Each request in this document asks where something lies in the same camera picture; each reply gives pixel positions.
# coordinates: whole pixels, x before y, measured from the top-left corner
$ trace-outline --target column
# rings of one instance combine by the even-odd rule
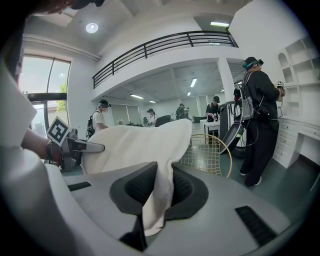
[[[227,59],[221,57],[218,59],[217,64],[218,64],[218,68],[219,68],[219,72],[220,72],[220,76],[223,84],[225,100],[227,102],[233,101],[235,99],[234,97],[235,85],[234,85],[234,79],[232,77]]]

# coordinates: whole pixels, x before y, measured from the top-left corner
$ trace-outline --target drawer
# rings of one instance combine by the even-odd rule
[[[310,137],[315,138],[316,140],[320,140],[320,127],[302,123],[301,131],[305,135],[309,135]]]
[[[280,121],[279,132],[291,135],[293,137],[298,136],[298,122],[292,123],[287,121]]]
[[[293,150],[289,151],[289,150],[284,149],[283,147],[277,145],[275,147],[274,152],[276,152],[279,156],[285,158],[286,160],[290,160],[294,151]]]
[[[292,151],[296,147],[297,137],[291,136],[289,134],[285,134],[283,132],[278,133],[277,144],[282,147]]]
[[[278,154],[276,151],[273,153],[273,159],[276,160],[280,165],[284,166],[285,168],[289,165],[289,160],[285,159],[282,155]]]

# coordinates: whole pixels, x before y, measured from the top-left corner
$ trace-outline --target ceiling light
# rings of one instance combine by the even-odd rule
[[[131,97],[135,97],[135,98],[138,98],[138,99],[143,99],[142,97],[138,96],[138,95],[135,95],[135,94],[130,94]]]
[[[219,26],[219,27],[229,27],[230,24],[212,21],[212,22],[210,23],[210,25],[211,25],[211,26]]]
[[[195,79],[192,79],[192,83],[191,83],[191,86],[190,87],[194,87],[195,86],[195,84],[196,84],[196,81],[197,81],[197,79],[195,78]]]
[[[88,25],[86,25],[85,30],[88,33],[95,33],[98,30],[98,25],[96,23],[89,23]]]

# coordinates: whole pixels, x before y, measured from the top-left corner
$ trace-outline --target black outfit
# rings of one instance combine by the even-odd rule
[[[254,106],[258,106],[263,99],[260,105],[261,114],[256,113],[253,119],[245,123],[248,146],[245,148],[245,160],[240,172],[248,174],[245,185],[250,187],[258,183],[276,147],[278,121],[271,119],[277,118],[276,100],[280,93],[268,75],[262,71],[255,71],[251,74],[244,90],[246,96],[248,94],[251,96]]]
[[[206,113],[211,113],[211,114],[220,114],[220,108],[219,105],[217,104],[216,106],[214,105],[213,102],[211,102],[211,104],[208,104],[208,106],[206,106]],[[217,130],[209,131],[209,135],[213,135],[217,138],[219,138],[219,132]]]

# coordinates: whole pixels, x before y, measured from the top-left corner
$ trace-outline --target white shirt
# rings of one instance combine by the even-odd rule
[[[105,124],[105,117],[104,114],[100,113],[98,110],[95,111],[92,115],[92,126],[94,129],[94,133],[99,132],[101,129],[97,124]]]
[[[152,127],[155,127],[157,119],[158,119],[158,117],[156,115],[150,115],[149,125],[151,125]]]

